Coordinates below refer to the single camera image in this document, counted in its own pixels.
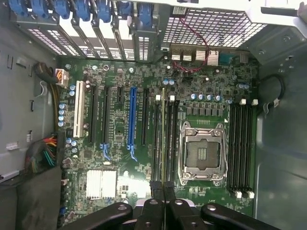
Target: motherboard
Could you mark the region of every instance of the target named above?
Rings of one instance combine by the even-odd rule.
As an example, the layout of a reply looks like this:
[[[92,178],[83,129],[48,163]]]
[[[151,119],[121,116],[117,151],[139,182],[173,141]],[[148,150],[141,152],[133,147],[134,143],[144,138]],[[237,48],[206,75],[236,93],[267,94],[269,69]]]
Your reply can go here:
[[[61,60],[65,223],[119,201],[134,206],[151,197],[150,181],[173,181],[196,207],[252,216],[253,196],[239,193],[254,182],[258,63],[225,59],[192,73],[167,59]]]

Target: white pci slot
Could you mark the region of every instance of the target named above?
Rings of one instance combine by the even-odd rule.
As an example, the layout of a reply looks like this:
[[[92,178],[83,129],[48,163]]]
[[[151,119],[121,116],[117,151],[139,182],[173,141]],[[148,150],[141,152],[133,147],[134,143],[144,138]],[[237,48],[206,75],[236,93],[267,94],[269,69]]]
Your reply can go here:
[[[85,82],[78,80],[76,87],[75,118],[73,122],[74,138],[80,138],[83,136],[84,91]]]

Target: blue pcie slot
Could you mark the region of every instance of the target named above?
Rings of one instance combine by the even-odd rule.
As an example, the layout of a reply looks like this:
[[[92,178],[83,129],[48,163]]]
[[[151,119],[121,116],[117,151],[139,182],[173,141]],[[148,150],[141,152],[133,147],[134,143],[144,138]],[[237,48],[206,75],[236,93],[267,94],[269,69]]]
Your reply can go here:
[[[128,142],[127,149],[130,150],[131,158],[135,161],[138,159],[134,156],[134,129],[135,129],[135,112],[136,112],[136,92],[137,88],[130,89],[130,108],[129,108],[129,129],[128,129]]]

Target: white connector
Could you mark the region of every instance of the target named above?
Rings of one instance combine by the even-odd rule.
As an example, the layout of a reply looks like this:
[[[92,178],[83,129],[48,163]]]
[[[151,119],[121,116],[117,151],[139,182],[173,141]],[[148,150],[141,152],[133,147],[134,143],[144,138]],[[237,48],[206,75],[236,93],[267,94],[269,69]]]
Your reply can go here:
[[[80,138],[83,136],[84,91],[85,82],[78,80],[76,86],[75,117],[73,122],[74,138]]]
[[[68,87],[68,80],[69,80],[69,73],[64,69],[56,69],[55,77],[59,80],[57,85],[67,88]]]

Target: green circuit board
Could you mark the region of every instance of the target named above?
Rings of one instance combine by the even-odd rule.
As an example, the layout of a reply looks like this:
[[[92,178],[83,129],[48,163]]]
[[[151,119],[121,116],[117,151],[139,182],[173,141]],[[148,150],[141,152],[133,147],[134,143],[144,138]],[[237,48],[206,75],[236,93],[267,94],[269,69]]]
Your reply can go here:
[[[228,139],[229,100],[239,102],[242,98],[257,98],[254,83],[258,77],[257,61],[250,60],[248,64],[240,64],[236,57],[229,57],[229,64],[205,66],[192,74],[173,71],[166,60],[159,64],[136,64],[63,58],[59,68],[69,72],[69,86],[76,85],[76,81],[89,84],[88,90],[85,91],[82,138],[72,137],[76,96],[70,95],[70,89],[63,88],[60,92],[61,103],[67,105],[65,126],[61,129],[66,131],[67,137],[77,141],[77,146],[71,146],[69,143],[66,145],[63,161],[63,170],[69,179],[65,223],[82,218],[114,202],[122,201],[135,205],[141,198],[150,198],[149,182],[157,177],[164,177],[166,180],[173,178],[177,198],[190,199],[197,207],[215,202],[252,216],[253,199],[231,197],[225,180],[216,185],[211,181],[189,181],[182,186],[178,179],[176,159],[175,168],[170,173],[170,170],[165,169],[169,163],[161,159],[161,163],[156,162],[153,156],[157,154],[158,148],[159,154],[166,158],[171,142],[170,135],[174,135],[169,134],[168,129],[176,126],[175,130],[179,132],[184,121],[189,121],[192,127],[197,128],[215,128],[217,124],[222,124]],[[131,151],[127,149],[132,87],[137,89],[134,127],[134,156],[137,161],[132,159]],[[104,105],[106,90],[108,108]],[[176,124],[173,124],[174,115],[168,116],[167,102],[170,100],[171,103],[177,103]],[[103,117],[106,116],[106,109],[108,112],[105,121]],[[252,172],[255,158],[255,123],[256,113],[253,114],[250,164]],[[109,160],[104,149],[101,149],[102,139],[107,139]],[[173,144],[170,148],[174,149],[177,158],[178,135]],[[102,194],[102,197],[96,199],[87,197],[89,171],[116,171],[116,183],[110,184],[109,188],[115,190],[115,195],[104,197]]]

